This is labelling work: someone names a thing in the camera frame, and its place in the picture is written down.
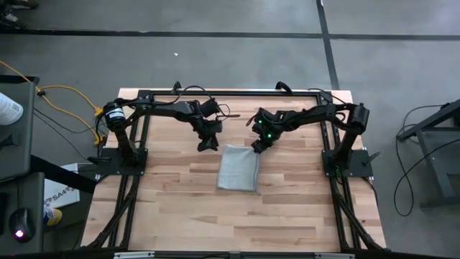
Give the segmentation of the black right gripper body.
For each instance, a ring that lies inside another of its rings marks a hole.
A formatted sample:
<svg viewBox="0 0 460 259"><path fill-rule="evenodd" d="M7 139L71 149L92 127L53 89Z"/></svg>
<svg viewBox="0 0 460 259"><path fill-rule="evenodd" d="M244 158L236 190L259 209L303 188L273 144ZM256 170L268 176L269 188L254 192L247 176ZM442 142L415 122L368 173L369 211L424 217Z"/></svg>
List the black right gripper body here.
<svg viewBox="0 0 460 259"><path fill-rule="evenodd" d="M255 122L253 124L253 132L259 135L259 141L264 144L272 144L279 139L279 133L268 122Z"/></svg>

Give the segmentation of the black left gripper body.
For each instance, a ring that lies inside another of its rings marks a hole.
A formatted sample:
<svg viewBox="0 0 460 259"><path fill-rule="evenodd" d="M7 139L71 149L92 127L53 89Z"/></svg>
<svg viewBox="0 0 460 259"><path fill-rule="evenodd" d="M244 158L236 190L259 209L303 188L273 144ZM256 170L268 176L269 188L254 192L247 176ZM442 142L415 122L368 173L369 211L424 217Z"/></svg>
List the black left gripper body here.
<svg viewBox="0 0 460 259"><path fill-rule="evenodd" d="M199 117L192 120L192 128L198 134L200 140L207 140L222 132L223 126L221 120L207 120Z"/></svg>

